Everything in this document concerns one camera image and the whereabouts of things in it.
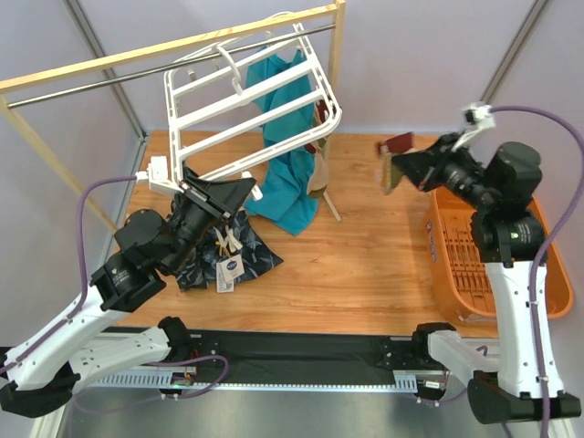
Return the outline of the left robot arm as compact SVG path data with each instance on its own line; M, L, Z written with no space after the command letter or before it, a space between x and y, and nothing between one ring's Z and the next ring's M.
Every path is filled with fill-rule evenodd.
M212 182L188 172L171 189L168 216L152 209L132 214L114 239L119 250L92 275L87 273L83 213L94 182L80 196L76 211L81 291L72 303L34 336L1 350L1 408L26 418L45 416L67 404L91 383L133 366L178 366L198 362L193 338L178 317L163 318L115 345L92 348L102 330L136 311L163 291L207 231L229 224L256 179Z

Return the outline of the striped sock maroon toe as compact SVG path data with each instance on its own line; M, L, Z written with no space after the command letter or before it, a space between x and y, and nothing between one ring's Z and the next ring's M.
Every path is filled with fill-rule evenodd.
M326 121L328 116L329 111L325 102L319 100L314 109L313 126L320 126ZM310 198L319 198L322 196L329 184L329 166L326 161L328 142L329 136L326 135L305 145L305 150L314 162L314 170L310 174L307 185L307 196Z

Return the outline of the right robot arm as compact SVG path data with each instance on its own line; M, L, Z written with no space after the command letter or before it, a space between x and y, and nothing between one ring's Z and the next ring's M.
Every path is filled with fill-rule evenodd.
M476 161L457 133L422 151L384 146L388 178L419 191L444 188L474 208L471 235L495 299L500 359L470 348L451 326L425 324L426 354L466 387L482 424L577 418L581 401L568 393L551 348L546 303L547 238L529 205L542 180L536 150L508 141L488 164Z

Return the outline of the striped sock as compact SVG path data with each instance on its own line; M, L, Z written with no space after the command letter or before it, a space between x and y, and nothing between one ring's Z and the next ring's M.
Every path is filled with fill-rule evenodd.
M393 136L384 141L375 143L375 151L380 159L380 186L381 191L388 195L400 184L402 171L393 162L399 155L410 153L413 150L413 133L406 132Z

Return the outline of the white clip drying hanger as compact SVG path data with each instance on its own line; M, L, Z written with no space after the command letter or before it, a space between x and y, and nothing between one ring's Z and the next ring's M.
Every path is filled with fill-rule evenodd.
M319 100L323 100L328 109L328 118L323 124L305 130L294 137L264 148L261 151L247 155L238 161L226 164L219 169L207 173L202 179L220 181L238 173L242 174L243 177L251 176L248 172L249 169L325 137L338 127L342 116L342 109L308 38L312 34L324 32L325 30L323 28L325 26L315 27L309 30L306 30L302 24L293 24L292 27L293 31L288 34L272 36L269 39L249 46L233 47L234 43L242 39L241 37L233 37L219 43L213 43L190 55L179 58L164 73L163 81L170 133L170 157L167 159L169 177L172 182L179 186L179 183L183 179L184 162L190 156L228 141L238 135L260 128L269 121L287 115L293 110L298 110L309 104L316 104ZM262 59L278 54L289 46L294 46L302 51L306 60L252 87L248 88L244 84L246 77L242 74L247 74L249 67ZM207 76L194 79L186 85L177 87L174 84L174 76L180 69L186 68L196 62L210 60L215 57L222 58L226 66L219 68ZM310 82L311 91L307 95L276 109L262 112L249 120L244 120L232 128L216 133L207 140L199 141L189 146L182 145L181 134L184 130L218 117L228 111L237 110L254 103L255 99L263 97L268 92L279 89L303 76L308 76ZM179 104L181 98L188 94L193 94L199 89L223 78L231 79L234 91L229 96L214 101L200 109L184 114L180 113Z

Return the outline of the teal shorts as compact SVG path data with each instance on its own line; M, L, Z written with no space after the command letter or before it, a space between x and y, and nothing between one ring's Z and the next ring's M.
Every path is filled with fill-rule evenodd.
M305 60L300 50L290 60L284 60L278 55L262 59L247 69L245 85L252 87ZM303 76L255 99L254 103L261 111L268 112L310 91L309 78ZM313 116L314 106L309 104L264 124L264 146L268 148L311 129ZM318 201L307 195L308 181L314 170L314 156L305 147L275 157L268 163L266 178L261 186L263 197L258 201L248 200L245 209L251 215L269 219L292 235L299 235L311 224L318 209Z

